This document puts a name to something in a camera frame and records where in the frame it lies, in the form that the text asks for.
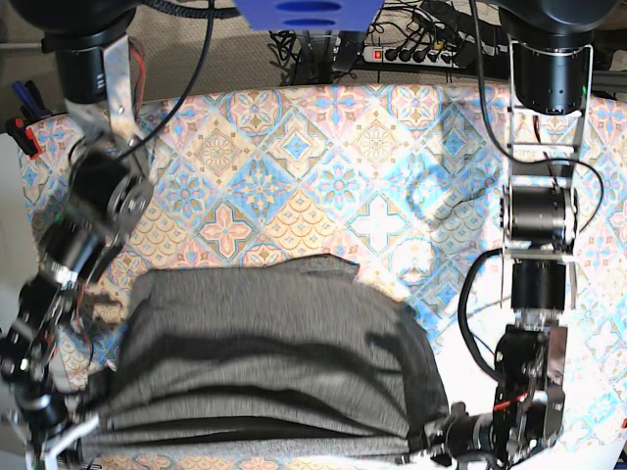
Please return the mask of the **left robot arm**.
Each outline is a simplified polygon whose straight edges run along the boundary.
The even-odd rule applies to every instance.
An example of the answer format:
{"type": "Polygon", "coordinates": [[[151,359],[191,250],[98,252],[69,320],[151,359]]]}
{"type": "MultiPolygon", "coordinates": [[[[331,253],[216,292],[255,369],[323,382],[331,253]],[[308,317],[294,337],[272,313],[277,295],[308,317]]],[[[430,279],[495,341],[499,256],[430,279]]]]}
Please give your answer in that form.
{"type": "Polygon", "coordinates": [[[458,402],[425,426],[424,453],[439,465],[508,469],[552,447],[561,433],[567,330],[559,320],[577,303],[574,246],[585,229],[572,178],[582,164],[595,31],[614,8],[612,1],[498,3],[509,116],[572,117],[576,130],[569,145],[510,139],[501,148],[507,171],[503,243],[470,266],[458,299],[463,341],[497,384],[494,405],[470,415],[458,402]],[[481,265],[491,258],[501,260],[500,303],[514,320],[487,361],[470,330],[467,303],[481,265]]]}

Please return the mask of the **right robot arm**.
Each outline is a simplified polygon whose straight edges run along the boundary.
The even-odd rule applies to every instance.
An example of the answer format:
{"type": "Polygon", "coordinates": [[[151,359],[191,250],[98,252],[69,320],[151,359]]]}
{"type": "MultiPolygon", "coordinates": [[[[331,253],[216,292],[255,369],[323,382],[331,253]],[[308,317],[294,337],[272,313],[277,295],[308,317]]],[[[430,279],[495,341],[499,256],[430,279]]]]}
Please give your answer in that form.
{"type": "Polygon", "coordinates": [[[127,33],[136,2],[17,1],[14,9],[43,32],[67,111],[83,133],[68,200],[40,239],[38,271],[24,284],[18,316],[1,341],[2,378],[13,388],[29,444],[40,448],[71,425],[48,369],[58,329],[150,204],[152,134],[136,121],[146,75],[142,48],[127,33]]]}

